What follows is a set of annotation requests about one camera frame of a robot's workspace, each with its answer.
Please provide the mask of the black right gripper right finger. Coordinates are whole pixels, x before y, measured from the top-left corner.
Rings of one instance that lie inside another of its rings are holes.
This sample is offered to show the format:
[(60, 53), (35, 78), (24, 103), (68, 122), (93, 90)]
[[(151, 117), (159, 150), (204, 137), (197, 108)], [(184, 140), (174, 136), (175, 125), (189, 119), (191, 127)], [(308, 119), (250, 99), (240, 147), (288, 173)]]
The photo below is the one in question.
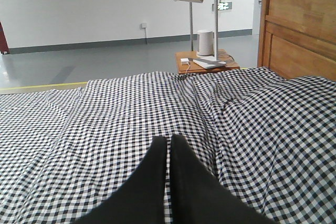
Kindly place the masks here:
[(171, 138), (170, 188), (173, 223), (273, 223), (225, 189), (182, 135)]

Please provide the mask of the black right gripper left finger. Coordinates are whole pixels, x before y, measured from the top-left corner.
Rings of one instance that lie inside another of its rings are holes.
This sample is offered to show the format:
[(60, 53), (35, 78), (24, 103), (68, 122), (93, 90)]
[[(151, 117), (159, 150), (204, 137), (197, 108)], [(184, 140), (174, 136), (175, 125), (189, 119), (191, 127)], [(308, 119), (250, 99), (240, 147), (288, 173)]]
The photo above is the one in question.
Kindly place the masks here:
[(155, 136), (127, 181), (75, 223), (165, 223), (166, 154), (166, 138)]

